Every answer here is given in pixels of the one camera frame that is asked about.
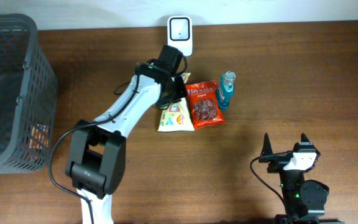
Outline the cream chocolate chip bag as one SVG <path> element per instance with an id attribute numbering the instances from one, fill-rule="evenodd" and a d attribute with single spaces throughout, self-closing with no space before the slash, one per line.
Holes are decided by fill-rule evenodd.
<path id="1" fill-rule="evenodd" d="M 157 130 L 159 133 L 194 130 L 186 98 L 181 98 L 179 101 L 171 103 L 167 109 L 162 110 Z"/>

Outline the red snack bag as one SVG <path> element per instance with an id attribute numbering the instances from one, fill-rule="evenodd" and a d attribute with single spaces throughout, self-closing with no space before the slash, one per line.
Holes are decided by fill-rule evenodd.
<path id="1" fill-rule="evenodd" d="M 195 129 L 225 123 L 218 106 L 216 80 L 186 85 L 187 98 Z"/>

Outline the blue mouthwash bottle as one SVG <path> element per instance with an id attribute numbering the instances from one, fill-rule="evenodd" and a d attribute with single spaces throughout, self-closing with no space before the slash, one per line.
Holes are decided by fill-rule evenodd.
<path id="1" fill-rule="evenodd" d="M 221 75 L 220 84 L 218 89 L 216 90 L 218 106 L 221 110 L 226 110 L 228 108 L 229 102 L 234 95 L 235 79 L 236 74 L 232 71 L 228 71 Z"/>

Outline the small orange box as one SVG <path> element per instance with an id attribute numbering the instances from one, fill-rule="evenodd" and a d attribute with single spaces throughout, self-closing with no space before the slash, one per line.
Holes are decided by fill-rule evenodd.
<path id="1" fill-rule="evenodd" d="M 29 147 L 39 154 L 44 154 L 49 148 L 49 127 L 46 124 L 37 124 L 31 127 Z"/>

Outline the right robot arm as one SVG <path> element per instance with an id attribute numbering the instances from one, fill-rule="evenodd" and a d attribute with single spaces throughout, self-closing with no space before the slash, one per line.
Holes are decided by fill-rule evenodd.
<path id="1" fill-rule="evenodd" d="M 341 223 L 338 219 L 322 219 L 324 206 L 329 195 L 329 187 L 317 180 L 306 180 L 304 174 L 315 167 L 321 153 L 314 144 L 301 134 L 291 151 L 274 153 L 268 134 L 264 134 L 264 143 L 259 157 L 251 160 L 250 170 L 254 176 L 278 196 L 285 214 L 276 215 L 274 223 Z M 280 176 L 281 193 L 262 180 L 253 169 L 254 162 L 268 164 L 269 174 Z"/>

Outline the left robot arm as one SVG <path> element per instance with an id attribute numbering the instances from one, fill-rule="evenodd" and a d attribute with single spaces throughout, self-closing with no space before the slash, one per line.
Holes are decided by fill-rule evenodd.
<path id="1" fill-rule="evenodd" d="M 127 88 L 92 122 L 77 122 L 65 173 L 81 200 L 83 223 L 112 223 L 112 195 L 126 168 L 126 141 L 152 106 L 167 107 L 186 96 L 178 71 L 186 58 L 164 45 L 158 58 L 136 66 Z"/>

